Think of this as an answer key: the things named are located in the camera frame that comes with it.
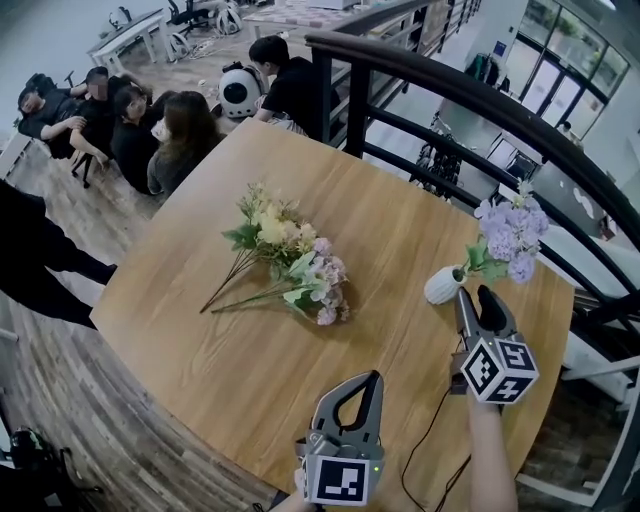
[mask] table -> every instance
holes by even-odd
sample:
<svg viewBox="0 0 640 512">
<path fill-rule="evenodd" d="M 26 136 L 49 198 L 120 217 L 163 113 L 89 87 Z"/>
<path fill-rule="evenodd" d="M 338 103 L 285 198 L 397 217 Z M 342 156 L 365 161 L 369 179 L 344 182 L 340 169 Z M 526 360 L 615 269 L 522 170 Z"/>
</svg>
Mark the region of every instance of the table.
<svg viewBox="0 0 640 512">
<path fill-rule="evenodd" d="M 109 72 L 112 74 L 122 73 L 124 67 L 118 57 L 118 50 L 129 44 L 136 37 L 141 36 L 147 47 L 151 61 L 157 62 L 153 43 L 151 42 L 151 31 L 156 28 L 160 31 L 160 39 L 162 39 L 162 44 L 167 52 L 169 62 L 173 62 L 176 58 L 173 53 L 173 48 L 171 47 L 171 42 L 169 41 L 169 33 L 167 31 L 167 23 L 164 18 L 163 9 L 158 9 L 157 11 L 134 18 L 131 23 L 122 27 L 119 31 L 112 34 L 111 37 L 98 43 L 87 53 L 96 66 L 107 66 Z"/>
<path fill-rule="evenodd" d="M 330 29 L 331 25 L 343 21 L 359 11 L 351 8 L 344 11 L 308 7 L 306 0 L 287 0 L 286 5 L 272 5 L 243 18 L 248 25 L 253 41 L 261 37 L 262 28 L 275 31 L 294 28 Z"/>
<path fill-rule="evenodd" d="M 212 315 L 198 311 L 235 258 L 220 234 L 242 220 L 236 202 L 262 179 L 334 242 L 356 310 L 317 327 L 278 303 Z M 464 260 L 477 221 L 417 187 L 350 155 L 282 128 L 245 120 L 198 166 L 149 223 L 106 287 L 92 319 L 143 386 L 226 457 L 287 491 L 293 443 L 318 399 L 341 381 L 377 369 L 385 394 L 385 472 L 372 510 L 413 510 L 400 471 L 449 385 L 456 349 L 453 304 L 422 295 L 441 267 Z M 264 285 L 255 272 L 220 304 Z M 478 282 L 470 280 L 470 289 Z M 523 463 L 545 416 L 565 350 L 573 288 L 543 265 L 527 286 L 498 283 L 540 369 L 504 424 L 512 468 Z M 469 453 L 464 398 L 445 402 L 416 451 L 406 482 L 437 503 Z M 467 471 L 448 510 L 468 499 Z"/>
</svg>

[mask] wooden floor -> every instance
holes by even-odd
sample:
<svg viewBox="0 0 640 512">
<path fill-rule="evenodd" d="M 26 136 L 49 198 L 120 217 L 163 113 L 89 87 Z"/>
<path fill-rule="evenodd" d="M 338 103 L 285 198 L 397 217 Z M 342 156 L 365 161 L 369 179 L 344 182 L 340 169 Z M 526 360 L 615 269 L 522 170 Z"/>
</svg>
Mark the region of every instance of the wooden floor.
<svg viewBox="0 0 640 512">
<path fill-rule="evenodd" d="M 295 39 L 292 54 L 304 54 Z M 246 35 L 228 43 L 237 46 L 195 61 L 158 65 L 135 47 L 123 62 L 151 81 L 157 93 L 202 90 L 213 103 L 215 91 L 199 88 L 198 82 L 215 87 L 224 64 L 248 63 Z M 43 196 L 50 218 L 80 248 L 118 263 L 160 203 L 138 194 L 115 169 L 94 171 L 89 180 L 91 187 L 84 190 L 68 162 L 49 160 L 36 147 L 9 178 Z M 58 277 L 90 304 L 101 293 L 100 286 L 75 274 Z M 209 449 L 160 408 L 99 334 L 12 301 L 10 310 L 20 341 L 0 341 L 0 386 L 5 389 L 0 403 L 9 427 L 25 424 L 55 445 L 71 447 L 84 483 L 107 491 L 103 497 L 91 496 L 88 510 L 209 512 L 247 510 L 253 502 L 268 508 L 275 490 Z M 519 496 L 524 511 L 582 510 L 521 487 Z"/>
</svg>

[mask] pants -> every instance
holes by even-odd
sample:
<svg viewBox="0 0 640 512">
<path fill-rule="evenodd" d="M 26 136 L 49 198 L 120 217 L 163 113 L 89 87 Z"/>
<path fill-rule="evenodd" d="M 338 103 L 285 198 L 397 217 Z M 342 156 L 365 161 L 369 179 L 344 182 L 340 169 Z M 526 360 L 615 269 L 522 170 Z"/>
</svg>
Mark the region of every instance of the pants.
<svg viewBox="0 0 640 512">
<path fill-rule="evenodd" d="M 89 256 L 56 224 L 49 219 L 43 221 L 42 232 L 32 234 L 30 254 L 5 264 L 0 271 L 0 289 L 32 311 L 95 329 L 89 318 L 92 308 L 67 290 L 47 268 L 77 272 L 97 283 L 107 284 L 115 266 L 107 266 Z"/>
</svg>

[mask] wall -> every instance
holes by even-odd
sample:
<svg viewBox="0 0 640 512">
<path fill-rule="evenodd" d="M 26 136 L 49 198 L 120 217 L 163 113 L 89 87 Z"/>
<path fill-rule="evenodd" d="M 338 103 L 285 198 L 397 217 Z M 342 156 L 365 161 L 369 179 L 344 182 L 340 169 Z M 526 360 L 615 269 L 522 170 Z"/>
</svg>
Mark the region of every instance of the wall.
<svg viewBox="0 0 640 512">
<path fill-rule="evenodd" d="M 631 137 L 640 129 L 640 73 L 630 69 L 611 102 L 584 137 L 585 153 L 616 184 L 624 184 L 638 172 L 640 162 L 631 146 Z"/>
<path fill-rule="evenodd" d="M 497 41 L 507 45 L 503 57 L 506 61 L 516 39 L 527 4 L 528 0 L 509 0 L 508 2 L 483 0 L 478 13 L 483 18 L 482 29 L 471 47 L 467 63 L 471 62 L 478 53 L 493 53 Z"/>
<path fill-rule="evenodd" d="M 59 84 L 72 70 L 76 82 L 84 78 L 92 65 L 86 52 L 99 41 L 100 32 L 111 28 L 109 13 L 118 14 L 120 5 L 135 17 L 169 4 L 166 0 L 12 0 L 2 6 L 8 15 L 0 16 L 0 131 L 11 129 L 19 115 L 18 94 L 34 73 L 46 73 Z"/>
</svg>

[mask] window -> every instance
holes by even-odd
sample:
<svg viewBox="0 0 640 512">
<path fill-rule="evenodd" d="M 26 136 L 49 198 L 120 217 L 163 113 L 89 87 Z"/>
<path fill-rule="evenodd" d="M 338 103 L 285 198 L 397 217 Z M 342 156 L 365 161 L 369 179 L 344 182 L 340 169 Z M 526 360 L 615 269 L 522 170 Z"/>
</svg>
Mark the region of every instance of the window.
<svg viewBox="0 0 640 512">
<path fill-rule="evenodd" d="M 584 91 L 578 104 L 567 119 L 571 123 L 571 131 L 576 137 L 581 139 L 586 135 L 589 128 L 591 128 L 596 119 L 598 119 L 603 108 L 604 105 L 598 98 L 591 92 Z"/>
<path fill-rule="evenodd" d="M 600 66 L 598 66 L 592 82 L 607 96 L 611 96 L 628 67 L 629 64 L 627 64 L 627 61 L 609 46 L 607 53 L 604 54 L 604 59 L 602 59 Z"/>
<path fill-rule="evenodd" d="M 540 52 L 521 41 L 514 41 L 507 60 L 507 76 L 511 82 L 511 93 L 519 97 L 538 63 Z"/>
<path fill-rule="evenodd" d="M 590 76 L 604 51 L 605 42 L 580 19 L 562 9 L 548 49 L 584 76 Z"/>
<path fill-rule="evenodd" d="M 560 6 L 552 0 L 530 0 L 520 32 L 544 45 L 549 38 Z"/>
</svg>

